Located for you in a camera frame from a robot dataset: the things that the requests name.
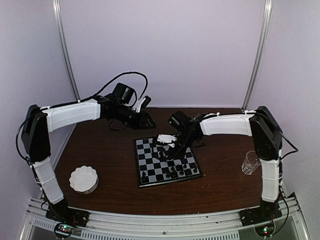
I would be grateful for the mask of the black and grey chessboard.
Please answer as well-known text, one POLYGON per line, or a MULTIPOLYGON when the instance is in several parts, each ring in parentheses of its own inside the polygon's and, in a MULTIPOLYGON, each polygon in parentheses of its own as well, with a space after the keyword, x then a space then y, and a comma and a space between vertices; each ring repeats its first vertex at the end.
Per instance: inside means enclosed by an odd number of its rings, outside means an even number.
POLYGON ((163 147, 165 150, 168 145, 156 143, 155 137, 147 137, 135 139, 133 141, 135 152, 135 164, 137 171, 138 187, 147 188, 153 186, 164 185, 168 183, 188 181, 203 177, 202 170, 192 148, 187 148, 183 159, 159 160, 157 147, 163 147), (177 171, 176 178, 166 178, 166 173, 171 173, 171 168, 177 171), (197 173, 193 173, 193 169, 197 168, 197 173), (190 169, 191 175, 180 175, 180 171, 190 169), (147 182, 142 182, 142 172, 146 173, 147 182))

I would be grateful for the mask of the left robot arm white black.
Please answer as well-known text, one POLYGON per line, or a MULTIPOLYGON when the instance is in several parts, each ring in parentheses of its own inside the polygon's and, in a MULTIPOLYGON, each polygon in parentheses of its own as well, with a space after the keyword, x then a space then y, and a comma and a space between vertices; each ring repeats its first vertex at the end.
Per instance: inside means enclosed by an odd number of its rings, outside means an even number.
POLYGON ((61 222, 69 221, 72 211, 68 207, 53 167, 51 135, 60 129, 82 122, 103 119, 119 121, 134 130, 154 129, 156 124, 145 111, 151 98, 142 95, 133 105, 129 105, 134 93, 133 88, 118 83, 111 93, 104 96, 96 93, 75 102, 44 107, 34 104, 28 108, 21 132, 26 159, 50 210, 61 222))

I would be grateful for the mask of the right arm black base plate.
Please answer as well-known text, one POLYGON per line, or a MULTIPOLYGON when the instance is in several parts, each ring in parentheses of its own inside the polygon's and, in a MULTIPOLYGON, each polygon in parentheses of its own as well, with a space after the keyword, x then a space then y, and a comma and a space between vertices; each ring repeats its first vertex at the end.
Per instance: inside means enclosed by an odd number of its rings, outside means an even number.
POLYGON ((278 208, 270 209, 261 206, 247 208, 239 212, 240 221, 243 227, 268 222, 280 218, 282 215, 281 210, 278 208))

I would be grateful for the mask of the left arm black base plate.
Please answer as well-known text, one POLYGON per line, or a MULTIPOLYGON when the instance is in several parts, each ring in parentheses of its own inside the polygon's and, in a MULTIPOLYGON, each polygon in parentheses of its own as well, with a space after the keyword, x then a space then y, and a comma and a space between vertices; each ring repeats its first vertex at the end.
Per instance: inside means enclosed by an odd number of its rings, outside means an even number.
POLYGON ((49 209, 45 214, 47 219, 77 227, 86 227, 89 216, 88 211, 74 208, 68 208, 66 213, 55 213, 52 209, 49 209))

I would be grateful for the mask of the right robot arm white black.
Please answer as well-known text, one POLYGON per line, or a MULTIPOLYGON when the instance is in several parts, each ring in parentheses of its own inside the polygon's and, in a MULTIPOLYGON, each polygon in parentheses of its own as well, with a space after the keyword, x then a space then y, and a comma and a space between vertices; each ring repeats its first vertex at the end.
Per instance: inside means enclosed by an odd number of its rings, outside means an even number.
POLYGON ((266 106, 241 113, 201 113, 191 118, 177 111, 168 119, 177 136, 160 134, 157 141, 169 145, 167 159, 182 157, 194 141, 204 136, 242 135, 252 137, 262 168, 262 193, 256 210, 259 220, 268 220, 278 210, 282 167, 283 131, 266 106))

